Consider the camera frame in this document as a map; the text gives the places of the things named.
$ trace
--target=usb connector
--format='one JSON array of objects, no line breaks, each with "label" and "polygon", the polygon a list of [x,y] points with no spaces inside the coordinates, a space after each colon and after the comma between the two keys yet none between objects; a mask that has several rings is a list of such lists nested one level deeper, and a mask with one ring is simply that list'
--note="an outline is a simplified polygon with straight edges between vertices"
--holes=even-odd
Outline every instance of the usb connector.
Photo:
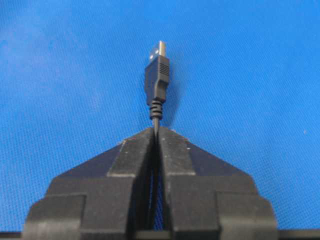
[{"label": "usb connector", "polygon": [[146,103],[150,106],[150,119],[156,128],[156,122],[162,119],[162,104],[166,101],[169,84],[169,59],[166,58],[166,44],[163,41],[152,48],[144,74]]}]

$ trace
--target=cable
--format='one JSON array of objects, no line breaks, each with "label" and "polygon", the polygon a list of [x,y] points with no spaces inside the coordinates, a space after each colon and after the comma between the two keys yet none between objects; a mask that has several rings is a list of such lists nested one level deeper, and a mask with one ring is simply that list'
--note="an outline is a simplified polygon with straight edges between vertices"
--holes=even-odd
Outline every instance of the cable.
[{"label": "cable", "polygon": [[[169,84],[169,59],[166,58],[166,45],[159,41],[149,54],[149,64],[144,70],[144,91],[146,93],[146,104],[149,105],[149,116],[154,129],[155,151],[159,150],[158,133],[160,120],[162,119],[162,105],[166,101],[166,90]],[[151,205],[148,213],[147,228],[152,229],[155,222],[158,186],[159,186],[160,159],[152,162],[152,195]]]},{"label": "cable", "polygon": [[159,118],[155,117],[152,119],[153,128],[154,128],[154,139],[155,142],[158,142],[158,132],[159,132]]}]

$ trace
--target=black clamp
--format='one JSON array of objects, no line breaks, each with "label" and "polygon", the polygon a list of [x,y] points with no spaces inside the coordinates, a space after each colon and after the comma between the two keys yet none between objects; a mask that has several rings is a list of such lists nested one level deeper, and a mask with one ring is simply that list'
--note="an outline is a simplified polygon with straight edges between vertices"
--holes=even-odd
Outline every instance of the black clamp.
[{"label": "black clamp", "polygon": [[[155,159],[164,199],[165,231],[158,233],[146,231]],[[31,207],[22,237],[277,240],[278,230],[270,203],[248,174],[161,127],[157,145],[147,128],[53,179]]]}]

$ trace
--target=blue fabric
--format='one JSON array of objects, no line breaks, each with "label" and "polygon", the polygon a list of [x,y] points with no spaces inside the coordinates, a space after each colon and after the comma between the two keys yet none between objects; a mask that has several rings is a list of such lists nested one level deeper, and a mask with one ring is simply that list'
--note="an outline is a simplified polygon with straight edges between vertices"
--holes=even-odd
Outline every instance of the blue fabric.
[{"label": "blue fabric", "polygon": [[318,1],[0,1],[0,231],[51,179],[151,125],[143,90],[163,40],[163,126],[254,177],[281,229],[320,227]]}]

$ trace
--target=blue background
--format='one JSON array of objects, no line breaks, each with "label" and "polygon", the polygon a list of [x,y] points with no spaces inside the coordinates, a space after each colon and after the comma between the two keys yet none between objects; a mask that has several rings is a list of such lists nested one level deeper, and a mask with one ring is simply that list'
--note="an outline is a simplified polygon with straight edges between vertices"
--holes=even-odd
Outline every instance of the blue background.
[{"label": "blue background", "polygon": [[320,227],[318,1],[0,1],[0,231],[51,179],[151,125],[144,68],[167,43],[163,126],[251,174],[281,229]]}]

